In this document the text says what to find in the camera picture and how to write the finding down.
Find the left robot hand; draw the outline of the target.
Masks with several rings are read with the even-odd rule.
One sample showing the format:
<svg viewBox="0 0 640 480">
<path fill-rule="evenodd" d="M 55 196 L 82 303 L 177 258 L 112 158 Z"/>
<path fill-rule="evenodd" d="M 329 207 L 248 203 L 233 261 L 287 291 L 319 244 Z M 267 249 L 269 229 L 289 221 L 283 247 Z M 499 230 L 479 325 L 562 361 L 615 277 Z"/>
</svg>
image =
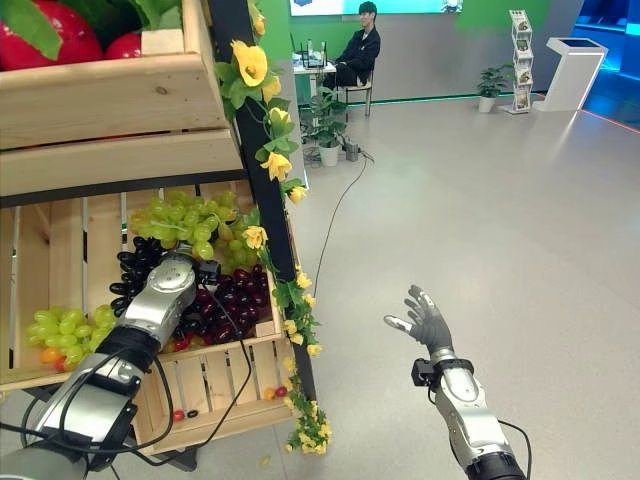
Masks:
<svg viewBox="0 0 640 480">
<path fill-rule="evenodd" d="M 193 246 L 187 242 L 179 241 L 171 250 L 172 255 L 188 257 L 190 260 L 198 262 L 200 257 L 194 252 Z"/>
</svg>

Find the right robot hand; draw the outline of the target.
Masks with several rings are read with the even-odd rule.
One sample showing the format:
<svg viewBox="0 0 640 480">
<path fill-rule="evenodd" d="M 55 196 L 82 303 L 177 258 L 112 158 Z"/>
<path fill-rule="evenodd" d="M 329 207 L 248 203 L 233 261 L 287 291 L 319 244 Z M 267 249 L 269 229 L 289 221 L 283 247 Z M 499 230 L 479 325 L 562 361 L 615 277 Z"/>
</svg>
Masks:
<svg viewBox="0 0 640 480">
<path fill-rule="evenodd" d="M 411 285 L 404 304 L 409 308 L 408 320 L 385 315 L 384 323 L 425 346 L 430 355 L 441 351 L 452 354 L 454 348 L 450 329 L 432 298 L 421 287 Z"/>
</svg>

